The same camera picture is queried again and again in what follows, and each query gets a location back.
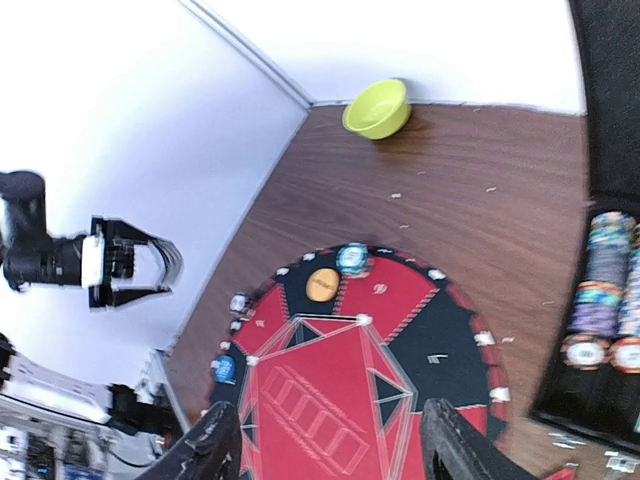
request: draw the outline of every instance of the white wall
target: white wall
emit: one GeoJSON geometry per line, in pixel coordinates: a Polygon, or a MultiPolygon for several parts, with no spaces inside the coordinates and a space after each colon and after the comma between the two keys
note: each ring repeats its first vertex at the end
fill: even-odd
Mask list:
{"type": "Polygon", "coordinates": [[[584,111],[565,0],[195,1],[318,101],[401,77],[421,101],[584,111]]]}
{"type": "Polygon", "coordinates": [[[0,170],[44,174],[51,232],[118,216],[185,260],[173,296],[109,313],[83,290],[18,295],[0,277],[0,331],[47,368],[133,383],[306,113],[178,0],[2,2],[0,69],[0,170]]]}

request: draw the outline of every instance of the brown wooden surface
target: brown wooden surface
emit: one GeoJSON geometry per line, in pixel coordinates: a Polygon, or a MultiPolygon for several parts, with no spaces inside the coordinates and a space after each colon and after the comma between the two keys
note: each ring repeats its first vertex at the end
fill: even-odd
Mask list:
{"type": "Polygon", "coordinates": [[[178,340],[168,368],[190,417],[203,408],[235,291],[318,247],[375,240],[446,272],[496,338],[515,338],[501,345],[514,407],[511,457],[538,476],[577,461],[579,478],[602,478],[602,448],[553,447],[547,431],[524,418],[578,258],[587,198],[583,119],[419,106],[401,133],[372,143],[343,131],[341,113],[313,110],[178,340]]]}

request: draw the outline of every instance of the black tray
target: black tray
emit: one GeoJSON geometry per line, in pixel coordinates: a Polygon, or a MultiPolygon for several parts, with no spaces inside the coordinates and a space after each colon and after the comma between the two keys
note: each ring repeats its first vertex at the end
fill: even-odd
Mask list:
{"type": "Polygon", "coordinates": [[[584,278],[591,219],[622,211],[640,220],[640,4],[636,0],[571,0],[587,100],[590,206],[581,258],[554,353],[530,418],[640,456],[640,375],[611,365],[581,371],[564,364],[573,299],[584,278]]]}

